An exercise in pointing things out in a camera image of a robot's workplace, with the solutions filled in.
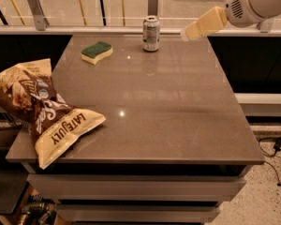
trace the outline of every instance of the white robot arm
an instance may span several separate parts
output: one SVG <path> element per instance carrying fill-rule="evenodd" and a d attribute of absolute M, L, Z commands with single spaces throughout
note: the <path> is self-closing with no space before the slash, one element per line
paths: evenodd
<path fill-rule="evenodd" d="M 226 7 L 214 7 L 181 31 L 184 41 L 204 37 L 223 29 L 229 21 L 237 27 L 261 23 L 281 14 L 281 0 L 226 0 Z"/>

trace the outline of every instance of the silver can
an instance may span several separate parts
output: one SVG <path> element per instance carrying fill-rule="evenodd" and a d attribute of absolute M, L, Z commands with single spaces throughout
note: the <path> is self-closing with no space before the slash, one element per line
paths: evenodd
<path fill-rule="evenodd" d="M 147 52 L 159 49 L 160 23 L 156 16 L 148 16 L 143 21 L 142 48 Z"/>

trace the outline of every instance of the gray drawer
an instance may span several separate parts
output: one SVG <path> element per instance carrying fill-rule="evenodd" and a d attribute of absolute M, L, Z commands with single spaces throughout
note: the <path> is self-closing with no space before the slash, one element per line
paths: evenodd
<path fill-rule="evenodd" d="M 213 207 L 168 206 L 100 206 L 62 205 L 58 215 L 68 221 L 133 222 L 133 223 L 205 223 L 211 222 L 219 209 Z"/>
<path fill-rule="evenodd" d="M 244 186 L 239 177 L 171 177 L 30 174 L 45 198 L 62 200 L 230 201 Z"/>

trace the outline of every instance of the brown tabletop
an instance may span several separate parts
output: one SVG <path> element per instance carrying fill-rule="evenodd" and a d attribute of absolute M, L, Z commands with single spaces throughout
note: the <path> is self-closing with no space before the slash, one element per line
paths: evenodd
<path fill-rule="evenodd" d="M 95 66 L 81 50 L 98 41 L 113 55 Z M 76 35 L 52 74 L 69 104 L 103 113 L 58 162 L 261 164 L 264 157 L 208 39 L 162 36 L 145 52 L 141 36 Z M 9 161 L 36 161 L 25 130 Z"/>

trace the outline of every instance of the brown snack bag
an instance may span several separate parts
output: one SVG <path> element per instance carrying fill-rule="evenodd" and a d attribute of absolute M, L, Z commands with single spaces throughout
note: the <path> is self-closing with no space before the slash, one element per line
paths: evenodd
<path fill-rule="evenodd" d="M 0 73 L 0 107 L 29 124 L 39 167 L 47 168 L 104 115 L 66 104 L 52 84 L 50 59 L 17 64 Z"/>

